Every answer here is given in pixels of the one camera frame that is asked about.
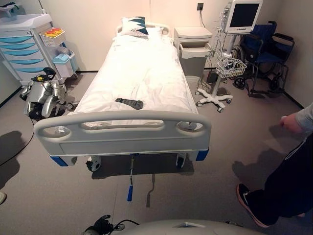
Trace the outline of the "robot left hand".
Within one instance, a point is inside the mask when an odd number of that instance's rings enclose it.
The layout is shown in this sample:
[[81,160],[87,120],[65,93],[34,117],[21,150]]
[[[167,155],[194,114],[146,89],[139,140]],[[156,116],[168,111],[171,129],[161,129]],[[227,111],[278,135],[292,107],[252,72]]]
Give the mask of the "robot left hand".
[[109,222],[110,217],[108,214],[104,215],[94,223],[94,229],[100,235],[106,235],[113,231],[113,224]]

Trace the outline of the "person's hand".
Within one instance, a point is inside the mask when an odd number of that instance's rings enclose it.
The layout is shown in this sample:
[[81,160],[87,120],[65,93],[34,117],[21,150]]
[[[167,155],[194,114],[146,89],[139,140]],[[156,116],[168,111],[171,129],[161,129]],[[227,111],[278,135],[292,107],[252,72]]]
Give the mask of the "person's hand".
[[302,127],[296,120],[296,113],[281,117],[279,125],[296,134],[303,132]]

